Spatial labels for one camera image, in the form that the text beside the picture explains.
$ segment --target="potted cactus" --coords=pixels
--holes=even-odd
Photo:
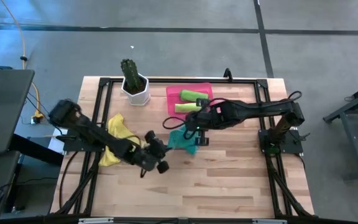
[[[124,73],[121,89],[128,96],[131,105],[146,105],[150,100],[149,80],[137,72],[136,64],[133,60],[122,60],[121,70]]]

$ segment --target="yellow cable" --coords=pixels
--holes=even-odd
[[[20,27],[20,24],[18,23],[18,21],[16,20],[16,18],[13,16],[11,10],[9,10],[8,6],[5,4],[4,0],[1,0],[2,4],[5,6],[6,10],[8,11],[8,13],[11,15],[13,21],[15,22],[16,26],[17,26],[17,29],[19,30],[20,32],[20,36],[21,36],[21,39],[22,39],[22,45],[23,45],[23,57],[25,57],[25,42],[24,42],[24,35],[23,35],[23,32],[22,32],[22,29]],[[25,61],[22,60],[22,68],[23,70],[25,69]],[[39,97],[39,94],[38,94],[38,89],[36,87],[36,85],[34,84],[34,82],[31,83],[31,85],[33,86],[34,90],[35,90],[35,96],[37,97],[37,109],[35,111],[35,115],[36,117],[43,117],[43,115],[40,113],[40,97]]]

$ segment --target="teal cloth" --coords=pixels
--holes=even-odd
[[[185,126],[180,129],[173,130],[169,133],[168,147],[172,149],[184,149],[191,155],[196,154],[198,146],[195,146],[196,136],[195,134],[190,139],[185,139],[183,134],[185,133]]]

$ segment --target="cactus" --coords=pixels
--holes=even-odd
[[[143,91],[143,84],[137,74],[136,64],[133,60],[124,59],[121,62],[121,70],[124,73],[126,88],[129,93],[138,93]]]

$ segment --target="pink tray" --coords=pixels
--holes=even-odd
[[[168,114],[170,116],[175,116],[177,118],[185,119],[187,113],[175,113],[175,104],[176,103],[192,103],[190,101],[183,101],[180,99],[179,93],[182,90],[192,90],[198,91],[200,93],[207,93],[210,100],[213,99],[212,86],[210,83],[197,83],[189,85],[175,85],[168,86],[167,91],[167,107]]]

